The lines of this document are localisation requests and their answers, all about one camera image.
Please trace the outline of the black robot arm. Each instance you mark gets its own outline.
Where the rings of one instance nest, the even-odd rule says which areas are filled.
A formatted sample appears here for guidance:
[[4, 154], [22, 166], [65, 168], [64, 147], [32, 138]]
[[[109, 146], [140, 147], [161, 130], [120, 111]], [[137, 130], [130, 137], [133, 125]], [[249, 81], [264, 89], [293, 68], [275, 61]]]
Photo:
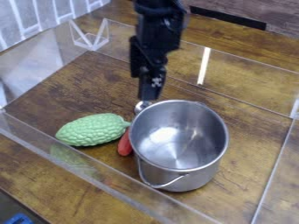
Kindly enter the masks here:
[[130, 77], [138, 79], [137, 98], [154, 101], [164, 87], [166, 54], [180, 47], [184, 15], [180, 0], [134, 0], [137, 24], [129, 38]]

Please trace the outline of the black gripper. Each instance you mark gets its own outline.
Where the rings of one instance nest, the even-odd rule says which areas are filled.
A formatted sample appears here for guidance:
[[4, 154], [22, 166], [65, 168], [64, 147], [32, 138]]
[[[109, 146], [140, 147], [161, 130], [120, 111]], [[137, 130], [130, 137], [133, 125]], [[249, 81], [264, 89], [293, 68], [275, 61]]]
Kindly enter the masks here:
[[182, 14], [162, 17], [137, 16], [134, 36], [129, 38], [130, 76], [138, 76], [137, 97], [154, 101], [164, 87], [166, 54], [178, 49], [182, 33]]

